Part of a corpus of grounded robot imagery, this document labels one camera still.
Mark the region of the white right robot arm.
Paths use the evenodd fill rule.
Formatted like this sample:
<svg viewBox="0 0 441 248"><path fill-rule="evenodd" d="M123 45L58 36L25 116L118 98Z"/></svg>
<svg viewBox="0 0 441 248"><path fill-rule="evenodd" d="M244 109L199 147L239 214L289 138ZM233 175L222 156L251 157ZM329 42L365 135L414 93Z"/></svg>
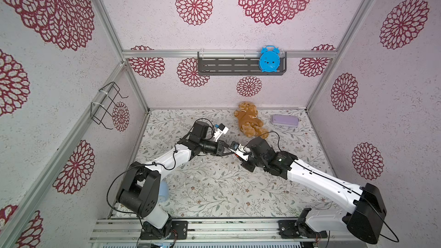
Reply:
<svg viewBox="0 0 441 248"><path fill-rule="evenodd" d="M275 151L261 137L246 145L232 144L230 150L246 170L253 172L259 167L310 188L339 206L337 210L304 209L297 219L300 229L312 233L344 231L371 245L378 244L383 236L382 228L388 226L387 209L380 190L373 184L360 186L335 178L287 151Z"/></svg>

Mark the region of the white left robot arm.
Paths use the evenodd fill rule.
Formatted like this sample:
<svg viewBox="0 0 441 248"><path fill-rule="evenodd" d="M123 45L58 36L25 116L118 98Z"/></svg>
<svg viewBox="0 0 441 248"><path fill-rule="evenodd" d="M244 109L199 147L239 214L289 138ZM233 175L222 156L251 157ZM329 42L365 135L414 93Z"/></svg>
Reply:
<svg viewBox="0 0 441 248"><path fill-rule="evenodd" d="M224 124L207 124L204 118L197 119L172 149L147 163L135 161L118 175L123 179L116 202L128 209L127 214L136 215L141 224L142 240L179 238L172 228L172 217L158 205L161 182L200 153L220 157L231 155L232 152L225 152L229 145L219 139L228 130Z"/></svg>

